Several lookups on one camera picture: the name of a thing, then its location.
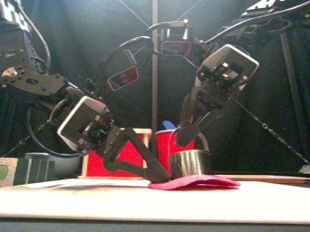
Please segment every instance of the metal pole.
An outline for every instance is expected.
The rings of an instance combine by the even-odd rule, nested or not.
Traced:
[[[301,115],[301,104],[297,94],[297,84],[295,78],[295,71],[292,67],[292,60],[291,60],[291,51],[288,46],[288,36],[287,33],[281,33],[279,35],[280,47],[283,52],[284,64],[285,64],[285,71],[288,76],[288,83],[289,83],[289,95],[293,107],[293,114],[296,120],[296,129],[299,133],[299,140],[301,143],[301,153],[307,159],[310,159],[310,146],[308,146],[308,139],[305,136],[305,128],[304,128],[304,121]]]
[[[158,1],[152,0],[152,24],[158,22]],[[157,32],[152,32],[153,49],[157,51]],[[157,55],[152,54],[152,70],[150,70],[150,151],[156,153],[156,138],[157,131]]]

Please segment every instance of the pink cloth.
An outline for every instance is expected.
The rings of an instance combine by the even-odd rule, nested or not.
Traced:
[[[215,175],[192,175],[173,179],[165,183],[149,183],[149,189],[173,190],[186,189],[186,187],[198,187],[204,189],[236,188],[239,183],[231,179]]]

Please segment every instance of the table surface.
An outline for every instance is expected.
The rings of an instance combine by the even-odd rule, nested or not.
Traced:
[[[310,188],[240,181],[164,191],[140,179],[64,179],[0,188],[0,218],[310,225]]]

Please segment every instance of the black backdrop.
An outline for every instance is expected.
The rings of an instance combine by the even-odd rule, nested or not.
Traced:
[[[194,37],[206,40],[257,1],[158,0],[157,2],[158,22],[186,19],[193,27]],[[152,22],[150,0],[27,0],[22,1],[22,6],[50,50],[50,72],[60,73],[77,86],[81,85],[81,78],[96,74],[98,61],[106,58],[124,41],[142,35]],[[300,92],[304,104],[308,101],[305,99],[308,65],[304,61],[308,52],[300,49],[305,46],[300,40],[303,33],[304,30],[292,37],[295,46],[292,51],[297,63],[297,78],[303,83]],[[43,58],[42,46],[34,34],[31,40],[35,51]],[[287,143],[301,152],[277,36],[251,55],[260,63],[260,68],[239,100]],[[189,55],[188,60],[193,65],[181,57],[158,57],[157,130],[162,129],[162,120],[177,123],[181,101],[194,82],[194,66],[200,65],[194,55]],[[117,126],[150,127],[150,62],[140,71],[138,80],[114,92],[106,102]],[[210,146],[213,169],[249,172],[297,171],[303,163],[285,146],[261,129],[233,102],[227,108],[228,114],[204,131]],[[18,121],[22,121],[23,114],[19,113],[17,117]],[[15,125],[21,133],[14,132],[5,150],[18,142],[23,134],[22,127],[22,123]],[[41,135],[42,140],[47,136],[50,132]],[[19,156],[25,150],[19,148],[13,155]]]

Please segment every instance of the green object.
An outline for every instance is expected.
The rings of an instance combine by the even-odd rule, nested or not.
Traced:
[[[0,180],[6,178],[7,167],[5,165],[0,165]]]

